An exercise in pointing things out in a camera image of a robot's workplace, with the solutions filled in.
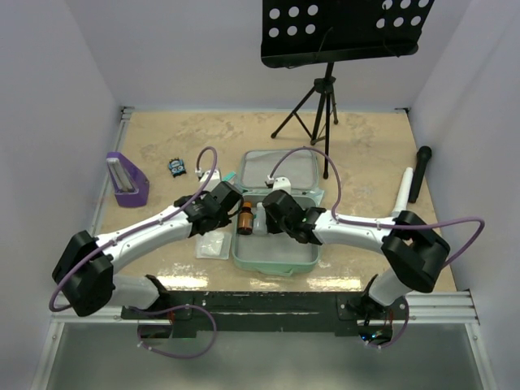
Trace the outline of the white plastic bottle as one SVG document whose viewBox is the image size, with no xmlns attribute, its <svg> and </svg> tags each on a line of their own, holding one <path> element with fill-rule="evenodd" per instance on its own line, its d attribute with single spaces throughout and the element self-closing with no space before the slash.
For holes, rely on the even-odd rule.
<svg viewBox="0 0 520 390">
<path fill-rule="evenodd" d="M 259 236 L 267 234 L 267 214 L 261 202 L 256 205 L 256 212 L 253 217 L 253 234 Z"/>
</svg>

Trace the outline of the amber medicine bottle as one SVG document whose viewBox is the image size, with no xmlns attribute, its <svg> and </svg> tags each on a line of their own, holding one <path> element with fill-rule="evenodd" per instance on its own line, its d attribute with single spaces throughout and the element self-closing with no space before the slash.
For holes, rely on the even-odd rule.
<svg viewBox="0 0 520 390">
<path fill-rule="evenodd" d="M 236 231 L 239 235 L 248 236 L 253 233 L 253 227 L 254 214 L 252 212 L 252 204 L 249 201 L 245 201 L 238 214 Z"/>
</svg>

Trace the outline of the teal packet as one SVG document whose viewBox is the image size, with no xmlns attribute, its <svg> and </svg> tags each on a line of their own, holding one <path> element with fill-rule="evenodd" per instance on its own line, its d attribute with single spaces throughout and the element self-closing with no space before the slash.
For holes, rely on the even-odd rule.
<svg viewBox="0 0 520 390">
<path fill-rule="evenodd" d="M 230 184 L 233 184 L 235 178 L 236 178 L 236 173 L 235 173 L 234 171 L 232 171 L 232 172 L 229 172 L 228 174 L 226 174 L 226 175 L 223 177 L 223 181 L 225 181 L 225 182 L 229 182 Z"/>
</svg>

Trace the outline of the white gauze packet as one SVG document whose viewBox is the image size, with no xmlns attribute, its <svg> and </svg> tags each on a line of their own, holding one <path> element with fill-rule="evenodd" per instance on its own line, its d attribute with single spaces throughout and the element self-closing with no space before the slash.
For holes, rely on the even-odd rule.
<svg viewBox="0 0 520 390">
<path fill-rule="evenodd" d="M 212 231 L 203 236 L 197 236 L 195 257 L 198 259 L 227 260 L 232 243 L 229 232 Z"/>
</svg>

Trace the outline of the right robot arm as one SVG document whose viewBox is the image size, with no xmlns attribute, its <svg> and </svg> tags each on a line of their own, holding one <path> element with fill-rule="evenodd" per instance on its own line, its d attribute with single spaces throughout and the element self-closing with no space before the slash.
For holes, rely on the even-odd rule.
<svg viewBox="0 0 520 390">
<path fill-rule="evenodd" d="M 353 217 L 339 222 L 322 207 L 302 208 L 292 195 L 275 190 L 262 201 L 267 220 L 301 244 L 347 245 L 382 254 L 390 268 L 377 275 L 362 298 L 362 310 L 381 319 L 391 304 L 409 292 L 430 293 L 450 252 L 446 240 L 415 213 L 401 211 L 383 219 Z"/>
</svg>

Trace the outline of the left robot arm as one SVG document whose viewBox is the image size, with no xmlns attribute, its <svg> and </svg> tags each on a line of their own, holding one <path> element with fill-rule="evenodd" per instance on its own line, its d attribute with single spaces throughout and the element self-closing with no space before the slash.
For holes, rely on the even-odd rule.
<svg viewBox="0 0 520 390">
<path fill-rule="evenodd" d="M 242 193 L 226 181 L 212 190 L 183 196 L 153 217 L 115 232 L 71 237 L 52 278 L 76 315 L 87 317 L 107 305 L 133 306 L 151 319 L 168 309 L 167 290 L 153 276 L 121 275 L 129 263 L 176 241 L 203 236 L 231 222 Z"/>
</svg>

